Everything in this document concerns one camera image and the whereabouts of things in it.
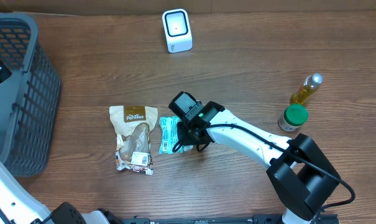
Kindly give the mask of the teal white pouch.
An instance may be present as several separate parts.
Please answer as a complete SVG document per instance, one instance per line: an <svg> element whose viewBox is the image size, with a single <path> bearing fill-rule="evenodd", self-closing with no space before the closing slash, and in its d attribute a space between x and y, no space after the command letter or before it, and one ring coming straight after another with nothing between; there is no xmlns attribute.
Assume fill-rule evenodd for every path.
<svg viewBox="0 0 376 224"><path fill-rule="evenodd" d="M162 140L159 154L173 154L173 147L178 142L177 123L180 118L177 116L160 117L159 125L162 130Z"/></svg>

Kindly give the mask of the brown snack packet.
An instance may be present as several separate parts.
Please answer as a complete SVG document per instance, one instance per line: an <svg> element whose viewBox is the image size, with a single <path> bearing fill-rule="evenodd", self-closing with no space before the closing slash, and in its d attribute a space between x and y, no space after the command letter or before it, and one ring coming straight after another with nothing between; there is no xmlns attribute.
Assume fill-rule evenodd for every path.
<svg viewBox="0 0 376 224"><path fill-rule="evenodd" d="M149 106L111 106L109 118L116 133L116 169L153 174L150 133L158 109Z"/></svg>

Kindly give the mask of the green lid jar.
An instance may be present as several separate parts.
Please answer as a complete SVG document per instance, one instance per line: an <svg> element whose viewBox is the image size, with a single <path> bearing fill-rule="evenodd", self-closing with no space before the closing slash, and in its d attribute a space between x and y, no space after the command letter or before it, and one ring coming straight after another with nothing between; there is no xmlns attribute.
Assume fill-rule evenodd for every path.
<svg viewBox="0 0 376 224"><path fill-rule="evenodd" d="M292 104L280 115L278 125L284 131L293 132L302 126L307 119L307 109L303 105Z"/></svg>

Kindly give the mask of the yellow dish soap bottle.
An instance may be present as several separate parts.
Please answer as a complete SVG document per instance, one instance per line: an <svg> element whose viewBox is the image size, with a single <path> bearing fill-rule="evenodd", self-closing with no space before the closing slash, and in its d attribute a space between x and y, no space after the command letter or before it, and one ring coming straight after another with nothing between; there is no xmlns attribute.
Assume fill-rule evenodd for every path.
<svg viewBox="0 0 376 224"><path fill-rule="evenodd" d="M320 73L308 76L299 90L292 94L290 104L305 104L309 97L321 86L322 82L323 76Z"/></svg>

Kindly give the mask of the small teal white box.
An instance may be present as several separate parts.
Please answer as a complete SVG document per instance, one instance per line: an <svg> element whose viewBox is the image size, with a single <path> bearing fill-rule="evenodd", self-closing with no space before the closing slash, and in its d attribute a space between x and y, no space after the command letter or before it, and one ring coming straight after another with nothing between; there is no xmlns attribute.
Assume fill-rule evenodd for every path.
<svg viewBox="0 0 376 224"><path fill-rule="evenodd" d="M191 151L192 149L193 149L193 146L183 146L183 151L184 152Z"/></svg>

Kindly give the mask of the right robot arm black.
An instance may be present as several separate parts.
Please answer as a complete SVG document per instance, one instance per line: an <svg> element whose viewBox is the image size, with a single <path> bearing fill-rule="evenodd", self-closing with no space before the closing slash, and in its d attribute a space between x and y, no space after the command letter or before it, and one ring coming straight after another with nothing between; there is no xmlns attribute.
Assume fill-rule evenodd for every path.
<svg viewBox="0 0 376 224"><path fill-rule="evenodd" d="M311 223L339 184L339 174L308 136L294 139L263 131L213 101L203 105L180 92L168 106L180 118L174 151L211 143L231 147L261 165L286 211L282 223Z"/></svg>

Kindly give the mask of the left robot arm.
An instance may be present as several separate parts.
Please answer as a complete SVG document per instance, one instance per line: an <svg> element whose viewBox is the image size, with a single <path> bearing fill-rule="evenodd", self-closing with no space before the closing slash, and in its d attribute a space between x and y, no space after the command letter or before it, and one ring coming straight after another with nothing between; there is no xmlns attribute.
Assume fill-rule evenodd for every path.
<svg viewBox="0 0 376 224"><path fill-rule="evenodd" d="M19 105L0 108L0 146L7 152L14 140ZM100 210L81 214L68 202L54 211L33 198L6 169L0 159L0 223L97 223L109 220Z"/></svg>

